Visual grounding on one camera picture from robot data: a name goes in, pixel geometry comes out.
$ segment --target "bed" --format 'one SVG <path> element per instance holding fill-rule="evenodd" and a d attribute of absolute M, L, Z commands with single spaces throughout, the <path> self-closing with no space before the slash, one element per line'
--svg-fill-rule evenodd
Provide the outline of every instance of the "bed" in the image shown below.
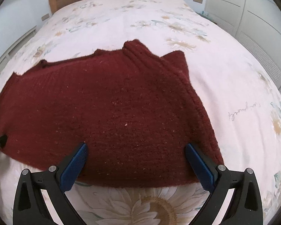
<path fill-rule="evenodd" d="M 13 72 L 41 59 L 60 61 L 120 49 L 138 39 L 162 56 L 184 52 L 230 170 L 255 171 L 264 224 L 281 206 L 281 95 L 260 63 L 237 40 L 196 14 L 183 0 L 49 0 L 53 16 L 8 62 L 0 92 Z M 0 216 L 12 224 L 20 172 L 35 168 L 0 152 Z M 54 221 L 61 224 L 43 193 Z M 67 197 L 87 224 L 189 224 L 208 197 L 200 184 L 112 188 L 77 182 Z M 226 199 L 214 224 L 228 207 Z"/>

